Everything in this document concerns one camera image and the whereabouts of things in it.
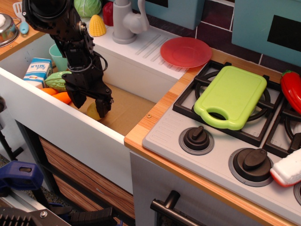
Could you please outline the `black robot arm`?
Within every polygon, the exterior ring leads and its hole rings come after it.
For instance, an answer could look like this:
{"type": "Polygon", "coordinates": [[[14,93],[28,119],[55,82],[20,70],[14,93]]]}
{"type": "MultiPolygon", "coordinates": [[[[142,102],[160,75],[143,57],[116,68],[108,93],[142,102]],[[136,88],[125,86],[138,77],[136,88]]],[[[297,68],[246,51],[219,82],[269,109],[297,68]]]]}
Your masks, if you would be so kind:
{"type": "Polygon", "coordinates": [[[95,100],[103,118],[113,103],[111,89],[103,82],[105,59],[94,51],[93,38],[81,21],[72,0],[24,0],[22,12],[26,22],[36,31],[50,35],[70,73],[64,74],[66,91],[73,104],[80,108],[87,97],[95,100]]]}

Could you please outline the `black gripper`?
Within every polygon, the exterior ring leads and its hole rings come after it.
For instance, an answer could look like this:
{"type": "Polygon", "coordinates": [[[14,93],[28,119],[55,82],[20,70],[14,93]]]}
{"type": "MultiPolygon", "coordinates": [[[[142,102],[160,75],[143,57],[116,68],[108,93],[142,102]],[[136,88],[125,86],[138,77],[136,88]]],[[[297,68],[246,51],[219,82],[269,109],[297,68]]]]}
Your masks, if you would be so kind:
{"type": "Polygon", "coordinates": [[[87,97],[95,99],[96,110],[100,118],[111,110],[113,98],[111,89],[103,82],[101,67],[90,67],[83,70],[71,70],[64,74],[66,91],[77,108],[81,108],[87,97]]]}

